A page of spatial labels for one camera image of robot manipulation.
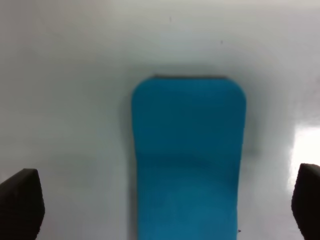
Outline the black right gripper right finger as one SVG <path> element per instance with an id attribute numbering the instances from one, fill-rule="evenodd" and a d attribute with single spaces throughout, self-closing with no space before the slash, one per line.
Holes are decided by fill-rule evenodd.
<path id="1" fill-rule="evenodd" d="M 291 210 L 305 240 L 320 239 L 320 167 L 302 163 L 291 200 Z"/>

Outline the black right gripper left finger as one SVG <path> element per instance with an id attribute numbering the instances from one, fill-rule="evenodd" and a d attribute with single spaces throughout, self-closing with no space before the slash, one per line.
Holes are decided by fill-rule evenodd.
<path id="1" fill-rule="evenodd" d="M 35 240 L 45 216 L 37 169 L 24 168 L 0 184 L 0 238 Z"/>

